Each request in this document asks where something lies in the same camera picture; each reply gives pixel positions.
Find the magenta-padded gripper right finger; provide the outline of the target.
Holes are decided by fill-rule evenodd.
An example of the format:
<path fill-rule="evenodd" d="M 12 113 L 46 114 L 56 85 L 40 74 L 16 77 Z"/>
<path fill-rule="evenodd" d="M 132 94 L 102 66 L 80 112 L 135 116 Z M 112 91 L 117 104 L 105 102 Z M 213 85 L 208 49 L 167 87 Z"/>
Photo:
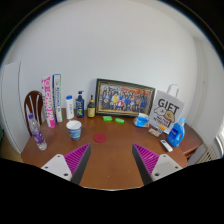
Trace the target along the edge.
<path fill-rule="evenodd" d="M 169 154 L 158 155 L 138 144 L 132 145 L 132 154 L 144 185 L 148 185 L 182 169 L 182 166 Z"/>

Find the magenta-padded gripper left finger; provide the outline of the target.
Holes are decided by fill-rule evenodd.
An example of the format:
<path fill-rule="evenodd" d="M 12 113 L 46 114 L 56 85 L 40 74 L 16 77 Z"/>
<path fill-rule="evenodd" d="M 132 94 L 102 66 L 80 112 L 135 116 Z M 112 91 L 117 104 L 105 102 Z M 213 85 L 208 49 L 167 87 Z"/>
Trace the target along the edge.
<path fill-rule="evenodd" d="M 79 185 L 90 155 L 91 144 L 87 143 L 66 155 L 56 154 L 42 169 Z"/>

